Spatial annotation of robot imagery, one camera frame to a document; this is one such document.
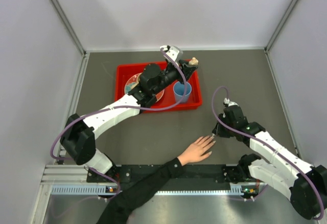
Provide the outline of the red plastic tray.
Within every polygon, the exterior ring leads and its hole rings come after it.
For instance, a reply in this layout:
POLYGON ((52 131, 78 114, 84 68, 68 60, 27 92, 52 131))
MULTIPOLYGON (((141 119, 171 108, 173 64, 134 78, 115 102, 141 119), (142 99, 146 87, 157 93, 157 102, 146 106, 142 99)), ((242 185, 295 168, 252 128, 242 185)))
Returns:
MULTIPOLYGON (((144 63, 134 63, 134 64, 121 64, 118 65, 116 69, 116 78, 115 78, 115 93, 114 93, 114 100, 117 101, 118 99, 124 96, 124 86, 125 83, 131 78, 133 75, 143 72, 144 68, 148 65, 147 62, 144 63)), ((194 72, 188 83, 192 86, 192 92, 189 97, 187 103, 180 103, 170 111, 175 110, 191 110, 197 109, 199 106, 202 105, 202 95, 200 90, 200 82, 198 73, 194 72)), ((163 108, 166 106, 170 106, 175 103, 174 92, 173 92, 173 84, 169 85, 165 88, 165 93, 163 97, 157 101, 152 108, 163 108)))

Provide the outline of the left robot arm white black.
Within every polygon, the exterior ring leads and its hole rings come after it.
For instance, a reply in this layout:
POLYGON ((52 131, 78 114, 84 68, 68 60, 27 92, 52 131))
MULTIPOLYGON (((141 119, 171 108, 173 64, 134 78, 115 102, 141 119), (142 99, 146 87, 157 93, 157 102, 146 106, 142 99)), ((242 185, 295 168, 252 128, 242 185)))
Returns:
POLYGON ((138 83, 121 99, 81 118, 71 115, 59 136, 60 144, 77 165, 98 171, 104 181, 114 179, 116 169, 110 158, 96 149, 96 139, 123 120, 149 110, 157 102, 156 95, 174 82, 188 80, 198 68, 198 60, 180 60, 178 66, 168 63, 164 70, 158 64, 147 65, 138 83))

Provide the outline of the beige ceramic mug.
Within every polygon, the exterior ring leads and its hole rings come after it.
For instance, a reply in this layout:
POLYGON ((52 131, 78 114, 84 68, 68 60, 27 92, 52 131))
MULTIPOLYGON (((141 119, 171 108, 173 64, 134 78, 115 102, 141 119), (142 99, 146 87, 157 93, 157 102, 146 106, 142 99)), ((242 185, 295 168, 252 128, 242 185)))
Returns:
POLYGON ((141 73, 139 73, 137 76, 136 76, 136 80, 135 80, 135 83, 131 85, 131 89, 134 89, 140 82, 140 76, 141 76, 141 73))

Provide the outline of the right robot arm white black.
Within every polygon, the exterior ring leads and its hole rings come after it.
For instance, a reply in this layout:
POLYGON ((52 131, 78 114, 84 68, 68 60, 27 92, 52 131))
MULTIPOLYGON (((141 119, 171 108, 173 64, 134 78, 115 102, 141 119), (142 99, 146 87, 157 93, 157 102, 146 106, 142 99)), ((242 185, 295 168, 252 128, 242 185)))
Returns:
POLYGON ((295 211, 307 220, 321 220, 326 209, 326 168, 314 166, 278 143, 257 122, 248 122, 242 109, 226 99, 223 113, 216 116, 213 134, 236 138, 255 151, 238 163, 241 179, 253 178, 281 193, 295 211))

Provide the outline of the nail polish bottle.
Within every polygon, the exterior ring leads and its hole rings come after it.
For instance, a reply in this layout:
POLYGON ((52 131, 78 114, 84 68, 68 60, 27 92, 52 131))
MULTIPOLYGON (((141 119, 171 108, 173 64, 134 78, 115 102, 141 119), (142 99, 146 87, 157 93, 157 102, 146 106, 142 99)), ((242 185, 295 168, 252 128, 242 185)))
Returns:
POLYGON ((195 57, 193 57, 190 61, 189 61, 189 65, 191 66, 197 66, 199 64, 199 60, 195 57))

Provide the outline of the person's hand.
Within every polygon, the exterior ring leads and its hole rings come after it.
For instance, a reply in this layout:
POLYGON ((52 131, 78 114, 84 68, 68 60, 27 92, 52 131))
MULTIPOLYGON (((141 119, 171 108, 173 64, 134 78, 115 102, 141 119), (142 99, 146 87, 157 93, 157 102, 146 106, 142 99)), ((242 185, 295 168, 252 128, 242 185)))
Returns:
POLYGON ((213 136, 200 137, 191 143, 177 158, 182 166, 201 162, 211 155, 212 152, 210 149, 214 146, 215 142, 213 136))

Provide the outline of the blue plastic cup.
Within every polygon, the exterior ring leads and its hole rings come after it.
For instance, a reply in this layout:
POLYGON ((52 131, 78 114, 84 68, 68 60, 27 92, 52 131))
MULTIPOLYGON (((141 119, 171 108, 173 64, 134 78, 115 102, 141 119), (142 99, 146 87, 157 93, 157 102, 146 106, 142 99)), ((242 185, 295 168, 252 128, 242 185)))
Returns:
POLYGON ((187 82, 182 84, 177 81, 173 86, 175 102, 187 103, 192 92, 192 86, 187 82))

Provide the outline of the black sleeved forearm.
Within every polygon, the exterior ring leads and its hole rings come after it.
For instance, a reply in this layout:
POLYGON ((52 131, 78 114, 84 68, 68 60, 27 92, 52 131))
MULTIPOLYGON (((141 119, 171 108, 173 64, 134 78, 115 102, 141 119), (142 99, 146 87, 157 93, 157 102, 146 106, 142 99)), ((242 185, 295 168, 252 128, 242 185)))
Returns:
POLYGON ((104 209, 97 223, 126 223, 131 213, 148 202, 170 179, 184 173, 178 158, 119 193, 104 209))

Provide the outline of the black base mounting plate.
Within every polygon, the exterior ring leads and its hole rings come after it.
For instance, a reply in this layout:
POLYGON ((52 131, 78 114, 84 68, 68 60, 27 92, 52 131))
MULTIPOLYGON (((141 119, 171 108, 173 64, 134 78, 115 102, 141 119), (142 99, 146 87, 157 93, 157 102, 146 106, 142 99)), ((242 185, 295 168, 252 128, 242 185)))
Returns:
POLYGON ((88 170, 88 183, 104 183, 117 181, 118 183, 136 183, 141 180, 152 181, 160 178, 191 178, 210 179, 219 183, 238 183, 243 180, 238 166, 227 165, 192 165, 181 166, 176 161, 164 165, 114 165, 105 173, 88 170))

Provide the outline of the floral ceramic plate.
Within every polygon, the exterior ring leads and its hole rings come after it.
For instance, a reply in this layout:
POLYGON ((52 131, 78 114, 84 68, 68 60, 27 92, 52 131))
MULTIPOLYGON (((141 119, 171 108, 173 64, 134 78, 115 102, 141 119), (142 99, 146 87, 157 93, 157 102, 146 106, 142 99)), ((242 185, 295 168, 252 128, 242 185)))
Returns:
MULTIPOLYGON (((131 78, 128 79, 128 81, 125 83, 124 86, 124 94, 127 94, 131 91, 131 85, 135 83, 136 76, 138 74, 133 75, 131 78)), ((162 90, 158 94, 156 94, 157 101, 159 101, 164 96, 165 91, 162 90)))

